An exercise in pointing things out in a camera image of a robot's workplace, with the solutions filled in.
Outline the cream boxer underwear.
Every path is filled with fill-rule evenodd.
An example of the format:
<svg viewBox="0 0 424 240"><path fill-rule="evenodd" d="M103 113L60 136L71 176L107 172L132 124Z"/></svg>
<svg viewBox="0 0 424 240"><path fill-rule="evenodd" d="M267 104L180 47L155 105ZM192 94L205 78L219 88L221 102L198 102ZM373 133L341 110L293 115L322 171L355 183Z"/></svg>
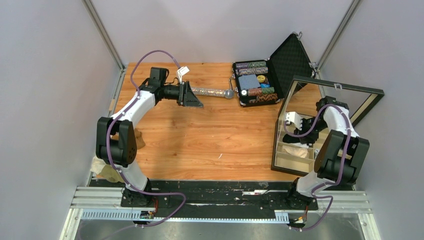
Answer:
<svg viewBox="0 0 424 240"><path fill-rule="evenodd" d="M307 158L309 156L308 149L304 147L283 145L282 152L299 158Z"/></svg>

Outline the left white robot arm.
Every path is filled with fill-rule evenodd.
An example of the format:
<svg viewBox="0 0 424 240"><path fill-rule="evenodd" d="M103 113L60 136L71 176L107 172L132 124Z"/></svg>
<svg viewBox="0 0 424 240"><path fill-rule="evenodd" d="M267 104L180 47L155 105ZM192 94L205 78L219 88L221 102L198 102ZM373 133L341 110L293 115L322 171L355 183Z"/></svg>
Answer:
<svg viewBox="0 0 424 240"><path fill-rule="evenodd" d="M95 155L118 171L125 188L134 193L134 200L140 206L149 206L153 193L148 189L149 179L142 173L135 161L137 143L135 127L142 117L161 100L175 100L179 106L202 108L204 105L195 96L189 81L183 76L189 68L183 66L177 73L177 84L167 83L169 70L152 67L150 76L136 86L132 99L111 117L101 117L96 126Z"/></svg>

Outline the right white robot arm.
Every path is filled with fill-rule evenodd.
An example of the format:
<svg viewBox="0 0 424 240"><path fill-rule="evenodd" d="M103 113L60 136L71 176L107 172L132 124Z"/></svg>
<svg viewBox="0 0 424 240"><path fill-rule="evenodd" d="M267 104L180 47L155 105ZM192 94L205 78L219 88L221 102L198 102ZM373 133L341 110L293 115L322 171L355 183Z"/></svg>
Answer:
<svg viewBox="0 0 424 240"><path fill-rule="evenodd" d="M312 199L330 186L353 185L370 147L370 142L354 130L346 103L326 96L316 103L316 110L317 115L310 118L301 117L295 111L283 115L283 128L295 126L293 132L287 131L283 137L285 143L309 147L318 140L321 131L328 130L313 170L297 178L285 195L286 204L292 209L298 209L306 198Z"/></svg>

